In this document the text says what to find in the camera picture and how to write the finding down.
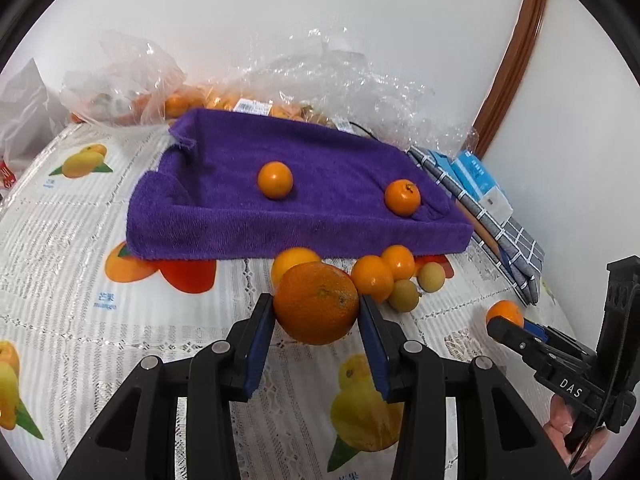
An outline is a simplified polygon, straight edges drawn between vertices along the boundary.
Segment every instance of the mango print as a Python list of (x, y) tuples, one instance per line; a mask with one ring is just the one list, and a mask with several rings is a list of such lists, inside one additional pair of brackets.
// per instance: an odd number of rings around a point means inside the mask
[(345, 361), (338, 372), (340, 393), (331, 406), (337, 436), (327, 464), (335, 471), (361, 451), (382, 451), (400, 438), (404, 404), (387, 404), (376, 390), (364, 354)]
[(20, 358), (13, 344), (0, 341), (0, 428), (12, 431), (16, 426), (44, 440), (24, 403), (19, 389)]
[(67, 178), (80, 178), (89, 173), (113, 173), (113, 170), (104, 163), (107, 156), (107, 147), (103, 144), (90, 144), (71, 155), (64, 164), (56, 168), (49, 176), (63, 174)]

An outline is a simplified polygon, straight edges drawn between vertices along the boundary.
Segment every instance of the clear plastic wrap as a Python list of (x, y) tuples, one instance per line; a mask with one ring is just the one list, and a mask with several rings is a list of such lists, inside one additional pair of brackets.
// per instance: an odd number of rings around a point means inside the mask
[(318, 31), (310, 36), (308, 48), (261, 66), (254, 63), (231, 81), (210, 83), (205, 106), (235, 110), (241, 98), (255, 100), (270, 104), (271, 116), (347, 131), (361, 126), (403, 150), (416, 144), (455, 156), (475, 147), (471, 127), (428, 118), (433, 92), (426, 86), (376, 72), (363, 54), (334, 48), (335, 36), (323, 38)]
[(60, 101), (72, 120), (107, 126), (164, 120), (164, 102), (185, 75), (155, 43), (107, 32), (100, 42), (111, 64), (97, 72), (67, 72)]

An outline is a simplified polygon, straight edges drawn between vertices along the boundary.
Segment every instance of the purple towel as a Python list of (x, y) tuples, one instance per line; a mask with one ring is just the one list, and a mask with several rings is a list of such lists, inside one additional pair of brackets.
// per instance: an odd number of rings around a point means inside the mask
[[(416, 255), (459, 253), (473, 228), (452, 199), (400, 150), (297, 121), (193, 110), (171, 129), (177, 144), (138, 182), (129, 203), (127, 245), (147, 260), (273, 258), (308, 247), (323, 258), (380, 254), (402, 244)], [(280, 201), (256, 184), (279, 160), (294, 187)], [(389, 211), (391, 182), (415, 182), (412, 218)]]

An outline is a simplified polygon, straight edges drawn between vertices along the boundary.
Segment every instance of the white plastic bag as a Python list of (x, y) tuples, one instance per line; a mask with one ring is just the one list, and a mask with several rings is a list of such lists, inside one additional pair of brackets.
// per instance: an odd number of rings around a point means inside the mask
[(64, 129), (65, 118), (66, 110), (47, 90), (31, 59), (0, 96), (0, 190), (14, 185), (36, 155)]
[(164, 120), (164, 101), (185, 75), (155, 43), (109, 31), (100, 46), (111, 64), (97, 72), (67, 72), (62, 104), (80, 119), (106, 126), (155, 124)]

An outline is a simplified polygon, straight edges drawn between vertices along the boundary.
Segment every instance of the human hand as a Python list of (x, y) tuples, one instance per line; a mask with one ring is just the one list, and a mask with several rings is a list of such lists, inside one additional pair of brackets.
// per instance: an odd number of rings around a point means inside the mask
[[(573, 457), (566, 446), (564, 445), (564, 438), (571, 432), (571, 428), (574, 425), (574, 418), (572, 417), (569, 407), (564, 403), (562, 397), (554, 395), (551, 397), (551, 407), (549, 409), (549, 422), (543, 426), (545, 433), (553, 443), (554, 447), (558, 450), (558, 453), (564, 460), (564, 463), (569, 465)], [(591, 441), (587, 444), (586, 449), (582, 456), (578, 459), (572, 473), (577, 473), (586, 466), (596, 453), (602, 449), (609, 438), (609, 430), (607, 428), (598, 428), (594, 433)]]

